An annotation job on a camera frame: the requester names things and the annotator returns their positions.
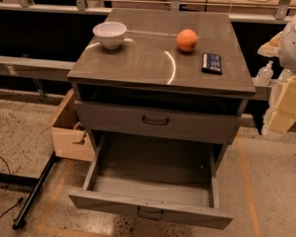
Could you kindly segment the white and yellow gripper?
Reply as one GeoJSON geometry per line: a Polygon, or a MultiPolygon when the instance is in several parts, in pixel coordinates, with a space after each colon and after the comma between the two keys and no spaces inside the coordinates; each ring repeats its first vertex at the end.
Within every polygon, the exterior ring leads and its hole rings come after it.
{"type": "Polygon", "coordinates": [[[263,134],[283,134],[296,122],[296,32],[279,32],[259,48],[258,54],[278,57],[283,69],[291,71],[288,79],[277,79],[272,86],[269,108],[263,117],[263,134]]]}

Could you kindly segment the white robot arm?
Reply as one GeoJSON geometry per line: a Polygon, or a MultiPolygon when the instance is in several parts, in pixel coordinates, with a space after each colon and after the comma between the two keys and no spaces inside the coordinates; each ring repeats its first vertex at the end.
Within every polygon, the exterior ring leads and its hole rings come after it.
{"type": "Polygon", "coordinates": [[[296,15],[283,31],[258,49],[258,54],[278,57],[283,67],[271,88],[261,133],[283,134],[296,122],[296,15]]]}

